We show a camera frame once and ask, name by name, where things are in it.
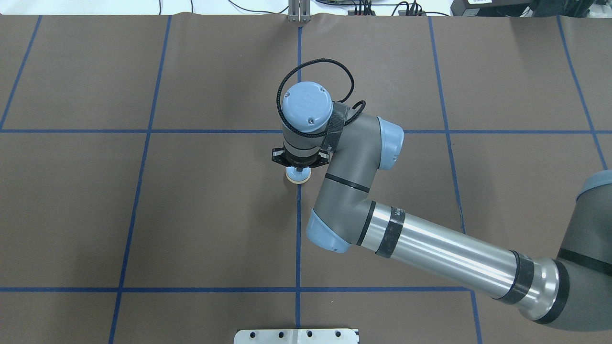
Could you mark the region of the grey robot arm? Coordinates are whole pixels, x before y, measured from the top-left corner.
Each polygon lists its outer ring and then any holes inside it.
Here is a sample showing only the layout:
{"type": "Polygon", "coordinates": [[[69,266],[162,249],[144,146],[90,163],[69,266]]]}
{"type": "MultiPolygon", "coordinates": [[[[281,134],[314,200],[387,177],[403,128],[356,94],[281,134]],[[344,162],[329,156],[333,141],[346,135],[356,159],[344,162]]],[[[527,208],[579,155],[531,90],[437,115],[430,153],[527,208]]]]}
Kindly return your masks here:
{"type": "MultiPolygon", "coordinates": [[[[483,85],[478,91],[449,78],[433,87],[425,106],[395,101],[395,119],[408,126],[398,165],[380,173],[373,197],[410,214],[531,256],[554,256],[575,196],[588,175],[611,166],[611,135],[603,110],[566,76],[533,84],[483,85]],[[417,110],[424,110],[418,115],[417,110]]],[[[515,309],[457,283],[362,248],[336,254],[305,235],[322,174],[300,190],[281,183],[267,164],[270,248],[281,252],[277,287],[235,315],[236,326],[356,327],[364,343],[593,343],[611,332],[579,333],[525,320],[515,309]]]]}

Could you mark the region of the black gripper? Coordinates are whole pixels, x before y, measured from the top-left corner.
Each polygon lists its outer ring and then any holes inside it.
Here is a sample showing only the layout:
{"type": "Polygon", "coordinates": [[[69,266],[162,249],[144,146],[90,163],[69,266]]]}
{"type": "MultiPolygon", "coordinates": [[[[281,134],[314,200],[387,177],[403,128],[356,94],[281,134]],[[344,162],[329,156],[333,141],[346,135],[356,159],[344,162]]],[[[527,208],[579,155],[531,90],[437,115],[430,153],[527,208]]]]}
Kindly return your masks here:
{"type": "Polygon", "coordinates": [[[307,150],[283,146],[273,148],[272,161],[282,166],[292,166],[297,169],[317,168],[330,163],[332,154],[320,146],[313,146],[307,150]]]}

